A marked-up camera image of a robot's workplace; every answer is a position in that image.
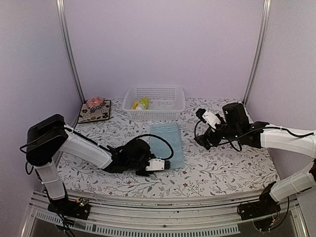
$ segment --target blue cloth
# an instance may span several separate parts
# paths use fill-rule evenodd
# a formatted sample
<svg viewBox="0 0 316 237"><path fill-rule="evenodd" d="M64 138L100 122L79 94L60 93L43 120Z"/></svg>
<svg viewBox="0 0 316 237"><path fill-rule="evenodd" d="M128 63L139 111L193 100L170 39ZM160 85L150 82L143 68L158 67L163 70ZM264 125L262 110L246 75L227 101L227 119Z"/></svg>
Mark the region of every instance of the blue cloth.
<svg viewBox="0 0 316 237"><path fill-rule="evenodd" d="M176 122L153 124L150 126L151 134L165 139L173 148L174 155L170 159L171 169L184 168L182 141L179 131L179 125ZM157 158L167 158L170 156L170 149L167 145L155 138L150 137L151 151Z"/></svg>

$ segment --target patterned table surface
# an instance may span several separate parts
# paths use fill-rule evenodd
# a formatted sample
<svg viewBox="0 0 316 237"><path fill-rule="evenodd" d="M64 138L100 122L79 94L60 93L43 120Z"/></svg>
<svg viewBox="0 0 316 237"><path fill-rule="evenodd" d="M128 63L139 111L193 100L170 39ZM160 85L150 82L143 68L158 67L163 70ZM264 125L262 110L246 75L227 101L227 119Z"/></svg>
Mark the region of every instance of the patterned table surface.
<svg viewBox="0 0 316 237"><path fill-rule="evenodd" d="M198 108L222 113L222 107L234 100L186 99L186 109L177 121L182 136L186 167L160 171L149 177L136 176L134 171L110 174L80 158L63 154L57 166L67 189L104 195L146 198L217 196L261 190L278 179L267 149L244 146L236 152L230 145L207 151L194 140ZM149 126L159 121L132 121L122 111L122 100L112 100L108 121L78 124L76 131L102 145L117 147L133 137L148 133ZM205 125L197 133L205 131Z"/></svg>

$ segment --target white wall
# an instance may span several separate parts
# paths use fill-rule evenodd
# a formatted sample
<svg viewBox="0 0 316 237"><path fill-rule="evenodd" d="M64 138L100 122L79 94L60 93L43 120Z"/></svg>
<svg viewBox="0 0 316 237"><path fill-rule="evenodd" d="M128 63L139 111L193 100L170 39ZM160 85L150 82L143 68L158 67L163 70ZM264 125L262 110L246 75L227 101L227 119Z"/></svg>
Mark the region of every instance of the white wall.
<svg viewBox="0 0 316 237"><path fill-rule="evenodd" d="M269 26L248 110L255 120L316 129L316 1L272 1ZM312 159L271 151L281 178ZM316 237L316 188L298 195L310 236Z"/></svg>
<svg viewBox="0 0 316 237"><path fill-rule="evenodd" d="M173 84L189 97L241 99L263 0L67 0L65 9L87 98Z"/></svg>
<svg viewBox="0 0 316 237"><path fill-rule="evenodd" d="M79 111L55 1L1 1L0 101L0 236L15 237L38 187L18 149L27 130L54 113L72 122Z"/></svg>

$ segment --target laundry basket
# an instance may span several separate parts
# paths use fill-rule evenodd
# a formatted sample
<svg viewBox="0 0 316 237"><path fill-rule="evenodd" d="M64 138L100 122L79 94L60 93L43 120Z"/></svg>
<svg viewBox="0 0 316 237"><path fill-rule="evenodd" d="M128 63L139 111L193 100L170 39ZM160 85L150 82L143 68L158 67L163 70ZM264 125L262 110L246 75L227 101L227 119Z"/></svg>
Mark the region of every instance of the laundry basket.
<svg viewBox="0 0 316 237"><path fill-rule="evenodd" d="M146 96L147 110L132 110L135 100ZM131 86L123 100L123 110L131 120L177 120L185 109L184 91L178 86Z"/></svg>

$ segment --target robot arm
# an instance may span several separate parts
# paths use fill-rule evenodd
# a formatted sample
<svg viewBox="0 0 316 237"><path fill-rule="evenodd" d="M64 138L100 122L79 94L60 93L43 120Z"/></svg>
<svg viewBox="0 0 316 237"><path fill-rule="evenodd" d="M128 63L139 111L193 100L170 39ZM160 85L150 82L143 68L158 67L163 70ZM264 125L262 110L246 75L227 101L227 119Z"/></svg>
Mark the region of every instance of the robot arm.
<svg viewBox="0 0 316 237"><path fill-rule="evenodd" d="M168 158L156 158L150 146L140 139L145 136L156 137L167 144L171 150ZM154 171L170 168L168 159L173 156L170 144L155 135L140 135L121 147L107 148L77 133L65 124L61 115L53 115L32 126L28 131L26 159L34 166L44 184L50 201L49 211L62 216L87 219L90 206L87 199L70 201L66 189L59 179L53 156L56 152L66 152L95 164L109 173L123 173L128 169L136 170L136 175L149 176Z"/></svg>
<svg viewBox="0 0 316 237"><path fill-rule="evenodd" d="M314 131L288 129L294 134L304 135ZM316 158L316 136L310 135L302 138L294 137L282 127L279 129L265 130L261 136L261 146L276 148L305 154ZM274 201L280 201L290 195L303 192L316 186L316 159L305 168L281 181L277 181L270 190L270 196Z"/></svg>
<svg viewBox="0 0 316 237"><path fill-rule="evenodd" d="M315 131L284 128L259 121L250 124L243 105L239 103L225 105L223 112L225 120L211 111L197 111L197 117L209 128L195 140L208 150L238 141L240 146L276 148L316 158ZM242 220L275 213L276 210L280 211L280 200L313 186L316 186L316 159L292 176L269 184L259 196L259 201L241 204L238 213Z"/></svg>

